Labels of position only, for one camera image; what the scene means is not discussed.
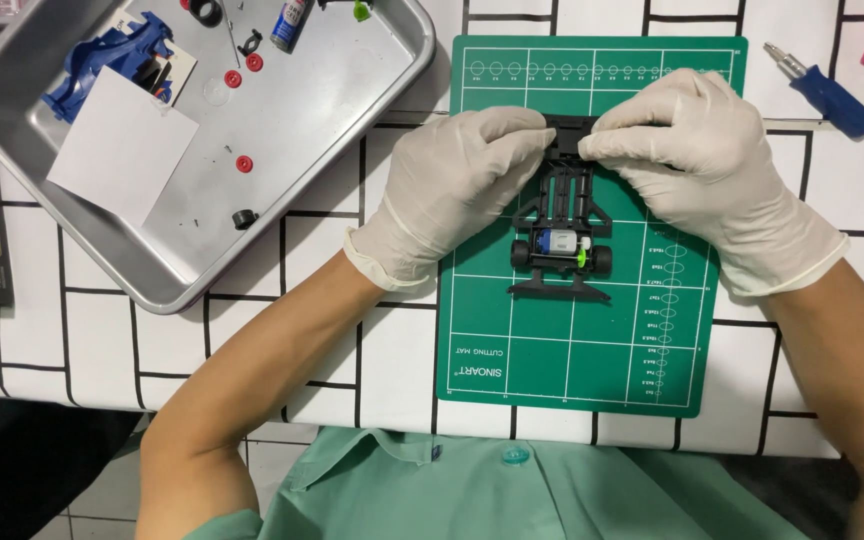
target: tile floor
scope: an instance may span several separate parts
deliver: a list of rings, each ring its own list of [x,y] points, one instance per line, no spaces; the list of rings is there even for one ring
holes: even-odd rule
[[[239,447],[264,516],[273,494],[318,427],[266,423]],[[95,482],[31,540],[132,540],[138,518],[138,452],[113,460]]]

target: latex glove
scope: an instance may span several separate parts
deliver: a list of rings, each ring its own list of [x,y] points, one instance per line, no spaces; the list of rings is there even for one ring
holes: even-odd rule
[[[656,217],[718,249],[739,296],[811,285],[849,248],[788,190],[759,111],[716,72],[656,80],[604,114],[579,152],[618,172]]]
[[[378,211],[345,231],[345,254],[379,288],[418,286],[496,220],[553,139],[546,118],[520,106],[461,112],[402,136]]]

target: screwdriver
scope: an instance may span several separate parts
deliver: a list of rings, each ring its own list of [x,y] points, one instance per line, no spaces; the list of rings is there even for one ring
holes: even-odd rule
[[[769,42],[765,43],[765,50],[792,80],[789,86],[805,96],[825,120],[852,139],[864,136],[864,104],[848,90],[823,75],[818,65],[806,68],[797,57]]]

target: metal tray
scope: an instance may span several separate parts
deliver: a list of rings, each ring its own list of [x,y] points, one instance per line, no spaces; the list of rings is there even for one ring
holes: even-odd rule
[[[240,1],[225,0],[236,43],[253,28],[268,36],[282,2],[245,0],[239,10]],[[264,39],[265,67],[252,73],[243,63],[245,82],[221,106],[205,88],[235,68],[229,33],[200,25],[178,0],[37,0],[0,36],[0,161],[141,308],[190,307],[432,62],[435,29],[417,0],[375,0],[362,23],[352,2],[313,1],[294,50]],[[155,13],[198,59],[174,105],[198,132],[138,228],[45,179],[69,126],[40,96],[65,76],[69,49],[120,6],[137,18]],[[243,154],[255,161],[249,174],[234,165]],[[235,230],[243,209],[259,220]]]

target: black and white grid pattern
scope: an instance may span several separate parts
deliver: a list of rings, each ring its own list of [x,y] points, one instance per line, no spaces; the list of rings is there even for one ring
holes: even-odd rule
[[[770,119],[817,120],[760,50],[765,41],[818,64],[864,101],[864,0],[463,0],[425,2],[439,48],[394,109],[448,109],[454,35],[723,35],[750,40],[745,96]],[[790,190],[852,236],[864,279],[864,140],[838,131],[770,129]],[[0,395],[82,407],[160,408],[205,358],[341,246],[376,211],[395,142],[413,125],[379,124],[189,311],[136,309],[14,179],[2,191],[16,308],[0,309]],[[690,451],[837,457],[804,404],[782,336],[755,304],[721,289],[702,413],[628,416],[438,400],[436,291],[389,295],[354,328],[279,422],[381,427],[457,436],[550,439]],[[254,457],[293,426],[269,423]]]

